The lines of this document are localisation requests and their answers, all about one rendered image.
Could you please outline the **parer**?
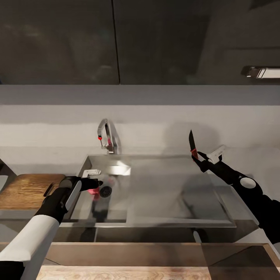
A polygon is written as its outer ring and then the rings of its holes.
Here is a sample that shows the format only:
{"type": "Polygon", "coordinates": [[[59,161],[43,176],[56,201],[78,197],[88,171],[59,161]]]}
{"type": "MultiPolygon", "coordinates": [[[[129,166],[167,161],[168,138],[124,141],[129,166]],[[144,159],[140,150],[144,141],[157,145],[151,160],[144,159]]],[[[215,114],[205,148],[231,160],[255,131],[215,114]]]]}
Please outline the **parer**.
{"type": "Polygon", "coordinates": [[[194,156],[195,158],[199,159],[199,157],[197,155],[197,150],[195,148],[195,143],[194,143],[194,138],[193,138],[192,130],[190,131],[190,134],[189,134],[189,143],[190,143],[190,146],[191,146],[192,156],[194,156]]]}

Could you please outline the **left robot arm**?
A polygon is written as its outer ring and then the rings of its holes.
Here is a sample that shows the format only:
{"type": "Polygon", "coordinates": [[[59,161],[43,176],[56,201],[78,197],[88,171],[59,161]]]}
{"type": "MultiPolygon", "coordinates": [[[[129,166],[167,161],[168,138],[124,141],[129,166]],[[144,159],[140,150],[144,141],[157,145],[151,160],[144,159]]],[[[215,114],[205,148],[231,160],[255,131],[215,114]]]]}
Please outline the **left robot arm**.
{"type": "Polygon", "coordinates": [[[0,252],[0,280],[36,280],[49,247],[79,191],[96,189],[103,181],[98,169],[84,170],[83,178],[66,176],[51,195],[46,196],[35,216],[0,252]]]}

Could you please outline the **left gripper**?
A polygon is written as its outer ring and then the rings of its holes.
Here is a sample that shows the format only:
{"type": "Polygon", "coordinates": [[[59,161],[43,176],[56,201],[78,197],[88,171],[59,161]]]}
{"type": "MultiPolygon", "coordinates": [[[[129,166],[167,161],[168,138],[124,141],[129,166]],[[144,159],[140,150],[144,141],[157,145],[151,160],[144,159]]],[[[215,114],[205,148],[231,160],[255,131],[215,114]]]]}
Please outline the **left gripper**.
{"type": "Polygon", "coordinates": [[[86,187],[83,191],[88,190],[88,189],[96,189],[98,186],[103,185],[103,181],[98,181],[97,178],[85,178],[86,181],[86,187]]]}

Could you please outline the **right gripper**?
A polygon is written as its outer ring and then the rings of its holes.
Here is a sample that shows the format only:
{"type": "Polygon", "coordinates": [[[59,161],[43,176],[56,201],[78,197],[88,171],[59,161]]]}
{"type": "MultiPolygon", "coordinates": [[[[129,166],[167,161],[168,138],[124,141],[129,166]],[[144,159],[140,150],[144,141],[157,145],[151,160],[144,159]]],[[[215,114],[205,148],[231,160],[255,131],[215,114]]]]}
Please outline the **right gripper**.
{"type": "Polygon", "coordinates": [[[219,156],[219,162],[217,162],[216,164],[213,164],[213,163],[208,161],[208,157],[204,153],[202,153],[200,151],[197,151],[197,154],[199,154],[203,158],[205,158],[205,160],[202,162],[199,159],[197,159],[197,158],[195,158],[194,156],[191,155],[194,162],[197,163],[197,165],[199,166],[199,168],[202,172],[206,172],[207,170],[211,170],[214,174],[216,174],[219,177],[219,174],[221,173],[221,171],[224,168],[229,167],[224,162],[222,162],[222,155],[219,156]]]}

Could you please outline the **vidalia onion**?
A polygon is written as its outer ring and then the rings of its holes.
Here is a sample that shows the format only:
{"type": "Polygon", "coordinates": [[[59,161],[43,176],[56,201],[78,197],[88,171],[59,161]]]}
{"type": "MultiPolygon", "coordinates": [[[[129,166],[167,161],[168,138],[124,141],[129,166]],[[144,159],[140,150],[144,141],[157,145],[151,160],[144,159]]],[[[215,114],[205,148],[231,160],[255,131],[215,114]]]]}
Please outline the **vidalia onion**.
{"type": "Polygon", "coordinates": [[[100,189],[100,187],[98,186],[96,189],[88,189],[88,192],[92,195],[100,194],[99,189],[100,189]]]}

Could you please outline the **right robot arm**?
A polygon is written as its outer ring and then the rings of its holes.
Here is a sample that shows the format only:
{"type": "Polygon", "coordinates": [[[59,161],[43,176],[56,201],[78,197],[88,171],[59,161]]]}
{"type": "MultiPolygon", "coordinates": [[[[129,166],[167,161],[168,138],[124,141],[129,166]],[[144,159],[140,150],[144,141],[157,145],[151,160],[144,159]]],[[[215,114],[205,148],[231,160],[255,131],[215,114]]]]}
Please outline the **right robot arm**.
{"type": "Polygon", "coordinates": [[[202,172],[211,170],[231,185],[231,190],[249,216],[265,231],[267,238],[280,254],[280,202],[263,195],[260,185],[252,178],[233,170],[222,162],[226,145],[219,145],[208,154],[197,151],[205,160],[202,162],[192,156],[202,172]]]}

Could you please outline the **cutting board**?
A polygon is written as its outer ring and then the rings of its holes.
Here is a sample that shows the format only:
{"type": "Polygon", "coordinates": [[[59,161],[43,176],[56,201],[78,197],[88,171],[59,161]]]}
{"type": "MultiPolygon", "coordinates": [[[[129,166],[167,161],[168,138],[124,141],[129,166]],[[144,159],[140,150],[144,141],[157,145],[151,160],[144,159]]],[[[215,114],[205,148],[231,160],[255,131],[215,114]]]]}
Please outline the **cutting board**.
{"type": "Polygon", "coordinates": [[[60,182],[65,179],[64,174],[21,174],[18,175],[1,193],[0,209],[40,209],[42,201],[50,188],[51,195],[60,182]]]}

